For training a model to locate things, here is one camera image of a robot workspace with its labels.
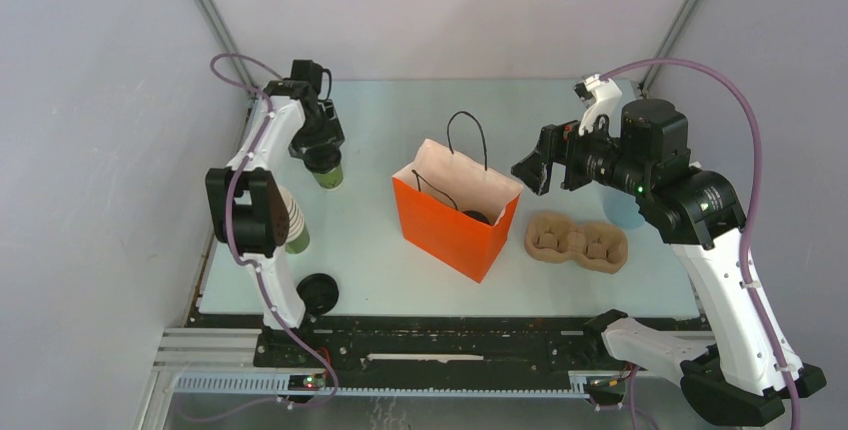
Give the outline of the green paper coffee cup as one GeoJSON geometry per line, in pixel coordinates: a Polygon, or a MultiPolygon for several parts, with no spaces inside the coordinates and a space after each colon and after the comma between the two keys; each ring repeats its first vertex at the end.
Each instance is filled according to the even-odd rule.
{"type": "Polygon", "coordinates": [[[337,165],[327,170],[315,171],[312,173],[312,176],[322,189],[333,190],[343,183],[343,167],[337,165]]]}

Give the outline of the brown pulp cup carrier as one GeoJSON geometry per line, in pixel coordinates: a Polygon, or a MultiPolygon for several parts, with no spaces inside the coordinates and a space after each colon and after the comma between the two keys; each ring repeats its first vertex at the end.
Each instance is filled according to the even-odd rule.
{"type": "Polygon", "coordinates": [[[616,274],[628,261],[629,244],[619,227],[606,222],[577,223],[568,215],[542,211],[529,220],[524,248],[548,264],[573,262],[581,268],[616,274]]]}

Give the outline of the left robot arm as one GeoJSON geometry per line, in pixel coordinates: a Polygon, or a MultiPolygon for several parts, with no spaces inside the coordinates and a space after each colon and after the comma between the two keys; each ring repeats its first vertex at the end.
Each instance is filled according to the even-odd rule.
{"type": "Polygon", "coordinates": [[[323,189],[343,180],[345,135],[330,98],[332,74],[313,60],[295,60],[288,77],[275,74],[255,97],[243,144],[222,168],[205,176],[214,233],[252,275],[266,326],[281,330],[277,352],[292,366],[316,353],[315,338],[298,327],[307,314],[286,252],[309,244],[305,217],[274,169],[285,156],[300,161],[323,189]]]}

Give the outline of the orange paper bag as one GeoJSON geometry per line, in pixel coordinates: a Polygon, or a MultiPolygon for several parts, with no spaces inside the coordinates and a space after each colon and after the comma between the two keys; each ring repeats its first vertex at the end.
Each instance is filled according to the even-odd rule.
{"type": "Polygon", "coordinates": [[[445,145],[426,139],[414,159],[392,175],[403,237],[470,280],[480,283],[504,247],[522,192],[522,184],[494,170],[479,120],[467,111],[446,125],[445,145]],[[483,160],[456,150],[451,126],[466,116],[477,126],[483,160]],[[463,214],[484,213],[491,225],[463,214]]]}

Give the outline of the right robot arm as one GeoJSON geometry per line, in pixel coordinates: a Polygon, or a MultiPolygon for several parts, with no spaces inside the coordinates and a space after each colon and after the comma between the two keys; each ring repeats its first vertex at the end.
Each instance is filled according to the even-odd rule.
{"type": "Polygon", "coordinates": [[[511,172],[543,195],[561,164],[565,190],[598,183],[633,196],[683,264],[714,335],[713,344],[694,346],[610,310],[585,325],[585,361],[651,371],[676,384],[710,424],[763,427],[784,413],[787,400],[809,397],[827,380],[781,337],[752,257],[740,247],[746,217],[738,196],[721,174],[691,163],[687,137],[687,118],[672,103],[638,100],[623,107],[618,136],[609,134],[604,116],[586,132],[574,121],[544,126],[511,172]]]}

